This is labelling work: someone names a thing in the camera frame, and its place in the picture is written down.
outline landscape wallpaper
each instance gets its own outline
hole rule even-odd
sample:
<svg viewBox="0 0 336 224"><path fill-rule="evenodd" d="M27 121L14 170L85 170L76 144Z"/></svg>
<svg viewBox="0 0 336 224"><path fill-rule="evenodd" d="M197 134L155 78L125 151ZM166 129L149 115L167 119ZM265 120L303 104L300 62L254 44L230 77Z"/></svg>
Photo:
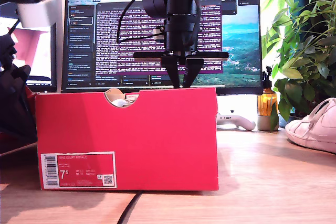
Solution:
<svg viewBox="0 0 336 224"><path fill-rule="evenodd" d="M237 15L222 16L223 51L229 53L222 74L199 74L193 85L260 86L258 6L238 6Z"/></svg>

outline wooden desk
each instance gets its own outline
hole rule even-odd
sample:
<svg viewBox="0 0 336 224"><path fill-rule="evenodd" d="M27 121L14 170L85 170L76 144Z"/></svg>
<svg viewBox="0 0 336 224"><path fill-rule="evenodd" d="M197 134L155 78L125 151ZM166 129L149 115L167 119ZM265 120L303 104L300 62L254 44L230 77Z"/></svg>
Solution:
<svg viewBox="0 0 336 224"><path fill-rule="evenodd" d="M145 193L128 223L334 223L336 155L293 145L283 130L217 136L219 191ZM134 196L41 191L34 157L3 161L1 223L117 223Z"/></svg>

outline white sneaker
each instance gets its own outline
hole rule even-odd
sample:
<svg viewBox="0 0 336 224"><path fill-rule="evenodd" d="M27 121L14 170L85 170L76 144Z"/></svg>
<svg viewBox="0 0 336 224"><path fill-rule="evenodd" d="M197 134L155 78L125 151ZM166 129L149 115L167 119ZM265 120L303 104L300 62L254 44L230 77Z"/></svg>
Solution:
<svg viewBox="0 0 336 224"><path fill-rule="evenodd" d="M286 133L298 145L336 154L336 98L321 102L302 120L288 123Z"/></svg>

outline black cable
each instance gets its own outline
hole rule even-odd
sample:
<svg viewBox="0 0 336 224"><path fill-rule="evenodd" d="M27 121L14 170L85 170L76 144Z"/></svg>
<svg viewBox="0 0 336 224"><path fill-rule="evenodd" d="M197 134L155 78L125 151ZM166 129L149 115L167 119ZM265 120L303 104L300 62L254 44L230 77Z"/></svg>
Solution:
<svg viewBox="0 0 336 224"><path fill-rule="evenodd" d="M16 26L20 23L20 19L18 19L15 24L11 27L11 29L9 30L8 34L12 34L16 28Z"/></svg>
<svg viewBox="0 0 336 224"><path fill-rule="evenodd" d="M133 199L126 206L124 212L122 212L122 214L121 214L121 216L120 216L117 224L123 224L124 223L127 214L129 213L129 211L131 210L131 208L135 206L135 203L137 203L137 200L139 199L139 197L141 196L141 194L142 194L142 191L138 191L136 193L136 195L134 195Z"/></svg>
<svg viewBox="0 0 336 224"><path fill-rule="evenodd" d="M152 35L148 35L144 37L132 37L132 38L127 38L127 39L121 39L119 40L119 42L125 42L125 41L136 40L136 39L148 39L148 38L152 38L152 37L159 36L159 35L164 35L164 33L152 34Z"/></svg>
<svg viewBox="0 0 336 224"><path fill-rule="evenodd" d="M119 43L119 36L120 36L120 28L121 28L121 22L122 22L122 18L125 16L126 12L128 11L128 9L130 8L130 6L135 2L136 0L132 0L131 2L129 2L126 6L126 8L124 9L124 11L122 12L120 18L119 18L119 22L118 22L118 29L117 29L117 43Z"/></svg>

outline monitor screen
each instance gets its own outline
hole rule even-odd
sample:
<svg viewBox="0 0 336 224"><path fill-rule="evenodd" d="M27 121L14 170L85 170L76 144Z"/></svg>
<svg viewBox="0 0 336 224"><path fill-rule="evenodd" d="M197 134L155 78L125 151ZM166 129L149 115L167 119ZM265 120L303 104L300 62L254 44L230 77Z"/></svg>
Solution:
<svg viewBox="0 0 336 224"><path fill-rule="evenodd" d="M164 51L154 38L116 43L117 26L130 0L66 0L62 92L125 92L171 88L159 61L135 61L138 51ZM261 93L259 0L201 0L199 51L226 51L227 61L205 61L192 87L217 94ZM148 36L162 19L149 17L142 0L124 16L120 38Z"/></svg>
<svg viewBox="0 0 336 224"><path fill-rule="evenodd" d="M14 3L0 6L0 35L8 33L17 21L15 10ZM13 63L31 67L29 88L34 92L56 91L56 25L25 29L19 23L12 39L17 51Z"/></svg>

